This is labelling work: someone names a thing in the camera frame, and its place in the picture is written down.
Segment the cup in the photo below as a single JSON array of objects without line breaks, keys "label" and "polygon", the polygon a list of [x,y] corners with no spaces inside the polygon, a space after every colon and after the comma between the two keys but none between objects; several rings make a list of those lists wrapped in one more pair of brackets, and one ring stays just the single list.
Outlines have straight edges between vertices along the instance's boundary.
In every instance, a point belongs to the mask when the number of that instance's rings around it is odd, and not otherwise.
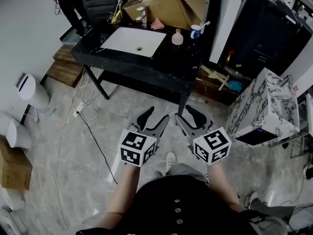
[{"label": "cup", "polygon": [[200,37],[201,27],[199,25],[192,25],[190,29],[190,37],[192,39]]}]

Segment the electrical outlet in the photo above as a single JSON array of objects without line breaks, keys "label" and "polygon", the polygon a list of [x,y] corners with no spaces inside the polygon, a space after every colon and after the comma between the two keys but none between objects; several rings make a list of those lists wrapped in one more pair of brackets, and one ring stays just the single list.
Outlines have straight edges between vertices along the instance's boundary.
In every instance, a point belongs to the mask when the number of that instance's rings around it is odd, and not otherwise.
[{"label": "electrical outlet", "polygon": [[83,111],[84,107],[85,107],[85,103],[80,102],[79,105],[77,106],[76,110],[73,112],[73,116],[77,117],[78,116],[77,112],[81,113]]}]

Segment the black marble countertop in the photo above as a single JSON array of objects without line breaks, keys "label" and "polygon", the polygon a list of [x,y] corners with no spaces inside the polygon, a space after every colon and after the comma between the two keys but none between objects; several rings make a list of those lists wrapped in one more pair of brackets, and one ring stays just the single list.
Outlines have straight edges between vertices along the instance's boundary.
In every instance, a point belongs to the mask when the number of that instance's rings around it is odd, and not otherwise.
[{"label": "black marble countertop", "polygon": [[73,48],[73,55],[78,56],[79,54],[83,54],[82,56],[84,58],[88,55],[89,61],[87,63],[80,61],[80,63],[90,66],[92,66],[92,62],[90,61],[91,56],[93,59],[97,59],[98,64],[98,58],[103,59],[103,67],[97,65],[96,67],[98,68],[105,69],[106,61],[114,60],[155,71],[158,74],[170,75],[189,83],[195,81],[201,62],[201,50],[198,39],[191,39],[188,30],[181,30],[184,41],[180,46],[172,44],[172,36],[176,28],[165,26],[163,29],[156,30],[157,32],[166,33],[166,36],[154,55],[152,57],[145,57],[123,51],[101,48],[105,40],[119,27],[142,28],[141,23],[133,23],[131,25],[112,25],[107,23],[103,26],[98,26],[97,28],[93,28]]}]

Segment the gray pants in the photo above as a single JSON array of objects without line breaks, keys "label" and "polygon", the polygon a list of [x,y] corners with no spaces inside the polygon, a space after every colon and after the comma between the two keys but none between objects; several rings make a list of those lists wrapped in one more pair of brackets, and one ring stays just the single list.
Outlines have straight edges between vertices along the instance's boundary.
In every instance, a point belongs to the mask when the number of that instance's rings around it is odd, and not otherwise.
[{"label": "gray pants", "polygon": [[269,207],[263,204],[260,199],[252,201],[250,208],[265,215],[278,217],[285,221],[294,231],[310,227],[313,224],[313,205],[312,203],[299,206],[275,206]]},{"label": "gray pants", "polygon": [[161,177],[166,177],[166,176],[187,175],[197,180],[203,181],[208,186],[210,186],[205,176],[201,172],[193,169],[192,167],[186,164],[175,164],[169,171],[165,173],[165,175],[163,175],[160,171],[157,171],[156,173],[157,175],[156,175],[156,178],[154,178],[154,180],[159,179]]},{"label": "gray pants", "polygon": [[263,213],[268,216],[278,217],[285,222],[289,222],[294,206],[275,206],[275,207],[269,207],[261,202],[260,199],[256,198],[252,201],[250,205],[251,210],[259,211],[260,213]]}]

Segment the pink bottle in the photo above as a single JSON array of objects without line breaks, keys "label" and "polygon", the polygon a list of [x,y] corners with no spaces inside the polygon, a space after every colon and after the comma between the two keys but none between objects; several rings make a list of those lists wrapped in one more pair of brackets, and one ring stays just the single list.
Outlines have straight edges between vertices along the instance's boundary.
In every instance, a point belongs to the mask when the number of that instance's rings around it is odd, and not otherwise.
[{"label": "pink bottle", "polygon": [[180,29],[176,29],[176,33],[172,36],[172,43],[174,45],[181,45],[184,41],[184,37],[180,33]]}]

